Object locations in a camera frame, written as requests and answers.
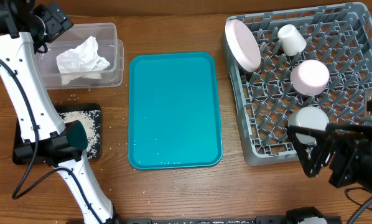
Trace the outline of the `small pink bowl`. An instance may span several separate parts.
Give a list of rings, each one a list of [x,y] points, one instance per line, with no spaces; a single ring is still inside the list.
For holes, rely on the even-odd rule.
[[[327,66],[318,60],[306,60],[296,66],[290,75],[294,89],[306,96],[316,96],[324,91],[330,79]]]

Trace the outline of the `grey bowl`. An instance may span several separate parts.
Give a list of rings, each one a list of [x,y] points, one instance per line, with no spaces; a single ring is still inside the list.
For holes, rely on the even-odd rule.
[[[307,106],[293,112],[288,119],[287,126],[298,126],[324,131],[329,118],[321,109],[314,106]]]

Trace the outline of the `white napkin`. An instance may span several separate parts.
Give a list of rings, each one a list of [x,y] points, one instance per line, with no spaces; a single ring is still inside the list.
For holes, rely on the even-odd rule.
[[[62,74],[62,85],[68,85],[77,78],[101,79],[100,73],[108,68],[110,62],[98,55],[99,45],[96,38],[89,36],[75,49],[69,49],[56,56],[57,67]]]

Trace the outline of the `cream cup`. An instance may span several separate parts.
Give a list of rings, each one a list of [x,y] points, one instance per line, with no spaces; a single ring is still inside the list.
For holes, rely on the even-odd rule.
[[[281,27],[277,33],[281,47],[287,56],[295,56],[304,51],[307,46],[302,34],[292,24]]]

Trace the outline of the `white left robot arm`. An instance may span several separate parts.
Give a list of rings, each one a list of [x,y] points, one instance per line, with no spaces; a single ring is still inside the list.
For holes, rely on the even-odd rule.
[[[121,223],[89,164],[82,123],[65,123],[59,116],[35,59],[72,25],[54,2],[0,0],[0,76],[22,139],[13,155],[29,167],[43,158],[50,173],[59,174],[67,184],[85,223]]]

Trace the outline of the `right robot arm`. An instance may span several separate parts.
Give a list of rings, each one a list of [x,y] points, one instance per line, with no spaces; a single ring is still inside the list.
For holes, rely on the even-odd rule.
[[[324,131],[289,126],[287,135],[307,177],[329,166],[334,187],[358,183],[372,194],[372,126],[330,123]],[[359,205],[348,223],[354,223],[371,204],[372,196]]]

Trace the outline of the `large white plate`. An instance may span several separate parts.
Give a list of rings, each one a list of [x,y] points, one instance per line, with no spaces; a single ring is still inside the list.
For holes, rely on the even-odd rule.
[[[227,44],[236,61],[248,72],[255,72],[261,63],[261,53],[248,26],[236,19],[225,24]]]

